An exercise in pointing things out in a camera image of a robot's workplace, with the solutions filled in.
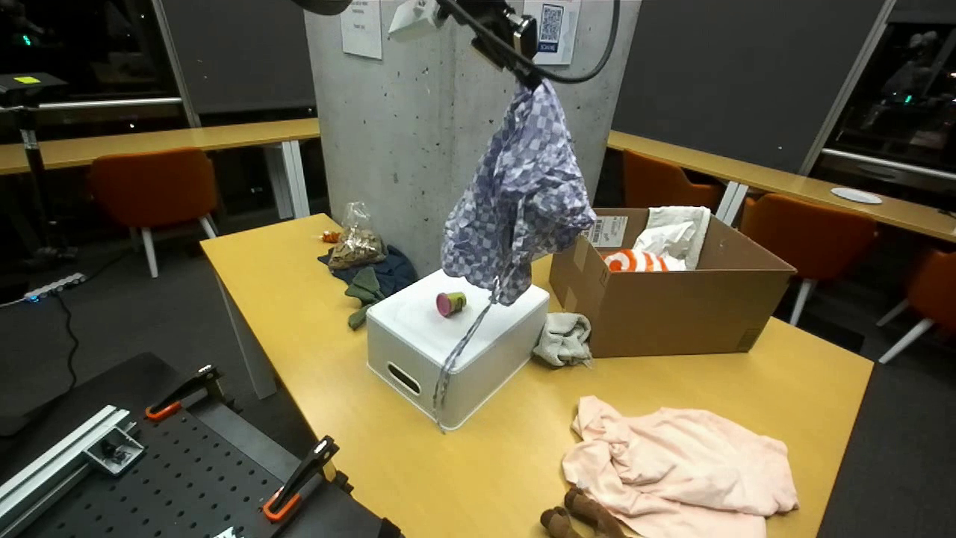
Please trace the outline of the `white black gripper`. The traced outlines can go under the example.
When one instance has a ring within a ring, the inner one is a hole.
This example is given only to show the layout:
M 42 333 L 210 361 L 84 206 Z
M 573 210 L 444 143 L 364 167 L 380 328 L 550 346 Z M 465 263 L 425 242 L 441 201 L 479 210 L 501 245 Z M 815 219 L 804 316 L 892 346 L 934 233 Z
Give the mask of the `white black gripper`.
M 538 89 L 541 71 L 528 62 L 538 55 L 538 25 L 517 12 L 508 0 L 401 0 L 387 34 L 441 21 L 462 25 L 474 34 L 474 47 L 492 61 L 505 61 L 519 88 Z

